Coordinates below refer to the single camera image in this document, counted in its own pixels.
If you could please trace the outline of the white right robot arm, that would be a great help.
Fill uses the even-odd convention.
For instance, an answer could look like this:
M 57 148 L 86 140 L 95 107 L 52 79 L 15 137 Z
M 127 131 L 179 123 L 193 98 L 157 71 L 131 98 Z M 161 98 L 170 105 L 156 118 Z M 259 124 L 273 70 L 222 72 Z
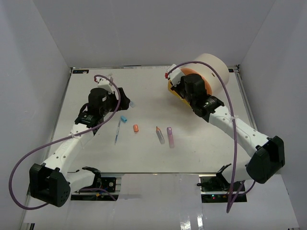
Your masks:
M 233 162 L 217 172 L 216 184 L 220 190 L 228 191 L 234 182 L 248 179 L 264 184 L 285 165 L 283 140 L 262 134 L 235 118 L 232 105 L 226 106 L 210 93 L 201 75 L 171 75 L 168 88 L 187 102 L 198 117 L 231 137 L 235 147 L 241 146 L 249 156 L 249 161 L 242 164 Z

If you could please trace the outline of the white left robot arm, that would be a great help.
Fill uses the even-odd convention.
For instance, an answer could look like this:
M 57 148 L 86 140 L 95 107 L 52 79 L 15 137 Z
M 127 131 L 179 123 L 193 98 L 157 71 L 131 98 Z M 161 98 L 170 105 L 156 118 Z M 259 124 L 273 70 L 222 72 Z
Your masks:
M 88 188 L 97 191 L 101 187 L 100 171 L 84 166 L 76 172 L 69 172 L 76 156 L 94 137 L 104 124 L 108 113 L 127 110 L 130 100 L 122 88 L 118 95 L 102 88 L 93 88 L 74 121 L 71 135 L 63 141 L 54 153 L 41 164 L 34 164 L 29 171 L 30 195 L 33 198 L 54 205 L 63 206 L 70 194 Z

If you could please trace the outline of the orange highlighter cap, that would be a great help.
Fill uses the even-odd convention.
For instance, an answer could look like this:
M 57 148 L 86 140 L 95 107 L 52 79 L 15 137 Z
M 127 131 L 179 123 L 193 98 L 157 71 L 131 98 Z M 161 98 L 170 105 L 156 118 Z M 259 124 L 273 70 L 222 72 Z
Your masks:
M 137 124 L 133 125 L 133 131 L 134 132 L 138 132 L 139 131 L 139 127 Z

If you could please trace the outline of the orange highlighter body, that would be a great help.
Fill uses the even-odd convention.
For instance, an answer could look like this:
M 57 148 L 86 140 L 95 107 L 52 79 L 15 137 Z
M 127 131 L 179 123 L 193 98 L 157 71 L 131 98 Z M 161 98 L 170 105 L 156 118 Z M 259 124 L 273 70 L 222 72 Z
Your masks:
M 157 134 L 157 137 L 159 139 L 159 142 L 161 144 L 165 144 L 165 139 L 164 139 L 163 133 L 162 133 L 162 131 L 159 127 L 156 127 L 156 134 Z

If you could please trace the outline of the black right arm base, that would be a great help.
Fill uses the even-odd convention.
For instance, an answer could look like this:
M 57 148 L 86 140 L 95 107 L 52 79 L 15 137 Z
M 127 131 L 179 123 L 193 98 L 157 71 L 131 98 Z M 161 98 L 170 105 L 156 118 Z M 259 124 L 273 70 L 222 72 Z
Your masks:
M 230 165 L 231 164 L 224 165 L 213 176 L 199 176 L 199 182 L 196 186 L 201 190 L 201 201 L 203 204 L 227 203 L 230 194 L 230 183 L 222 176 L 222 173 Z

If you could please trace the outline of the light blue highlighter cap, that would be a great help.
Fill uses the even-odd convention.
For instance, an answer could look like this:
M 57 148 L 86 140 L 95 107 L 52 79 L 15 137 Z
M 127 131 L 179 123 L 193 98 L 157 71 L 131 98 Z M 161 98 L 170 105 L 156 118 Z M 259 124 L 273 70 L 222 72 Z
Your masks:
M 121 121 L 124 122 L 124 123 L 126 123 L 126 122 L 128 121 L 127 118 L 126 118 L 125 116 L 121 116 L 120 119 L 121 119 Z

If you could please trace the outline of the round three-drawer storage box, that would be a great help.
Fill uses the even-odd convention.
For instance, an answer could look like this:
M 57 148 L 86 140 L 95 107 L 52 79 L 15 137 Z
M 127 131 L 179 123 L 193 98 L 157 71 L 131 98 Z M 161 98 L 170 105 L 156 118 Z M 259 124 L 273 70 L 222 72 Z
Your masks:
M 229 71 L 226 64 L 212 54 L 201 54 L 194 59 L 194 63 L 181 63 L 179 68 L 185 75 L 199 74 L 205 82 L 207 93 L 213 96 L 217 96 L 223 89 L 222 85 L 226 85 L 229 81 Z M 171 86 L 168 80 L 167 89 L 169 92 L 171 92 Z

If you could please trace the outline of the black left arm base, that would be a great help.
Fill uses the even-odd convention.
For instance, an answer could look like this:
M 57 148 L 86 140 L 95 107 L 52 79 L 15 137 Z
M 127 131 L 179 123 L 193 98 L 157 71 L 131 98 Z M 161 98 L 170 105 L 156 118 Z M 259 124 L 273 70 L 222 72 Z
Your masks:
M 121 178 L 101 173 L 98 169 L 85 166 L 68 173 L 73 201 L 117 201 Z

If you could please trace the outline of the pink purple highlighter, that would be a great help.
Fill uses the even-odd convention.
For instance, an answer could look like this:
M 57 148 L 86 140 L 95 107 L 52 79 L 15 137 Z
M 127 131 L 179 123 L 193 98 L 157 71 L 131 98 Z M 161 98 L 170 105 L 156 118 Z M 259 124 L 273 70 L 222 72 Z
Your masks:
M 173 148 L 175 146 L 175 144 L 174 144 L 172 128 L 171 127 L 167 127 L 166 131 L 167 131 L 167 136 L 168 136 L 169 147 Z

